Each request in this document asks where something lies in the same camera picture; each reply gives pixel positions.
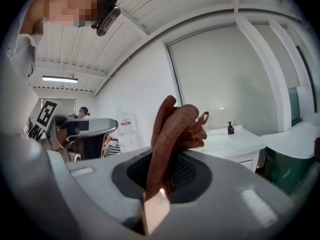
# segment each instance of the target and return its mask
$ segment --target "soap dispenser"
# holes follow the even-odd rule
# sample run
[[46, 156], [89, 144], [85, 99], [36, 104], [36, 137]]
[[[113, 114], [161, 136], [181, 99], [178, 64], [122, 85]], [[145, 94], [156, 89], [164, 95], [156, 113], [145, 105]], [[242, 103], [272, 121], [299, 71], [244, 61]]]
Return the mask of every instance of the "soap dispenser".
[[234, 127], [231, 125], [231, 122], [228, 122], [229, 123], [229, 126], [228, 126], [228, 134], [231, 135], [231, 134], [235, 134], [235, 129]]

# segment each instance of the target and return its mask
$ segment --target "black cap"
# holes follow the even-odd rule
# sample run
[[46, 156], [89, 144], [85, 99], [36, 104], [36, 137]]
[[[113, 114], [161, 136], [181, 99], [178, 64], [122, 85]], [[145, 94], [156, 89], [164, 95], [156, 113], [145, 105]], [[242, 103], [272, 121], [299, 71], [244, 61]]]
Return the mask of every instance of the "black cap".
[[86, 116], [90, 117], [89, 110], [85, 106], [80, 107], [80, 111], [83, 111]]

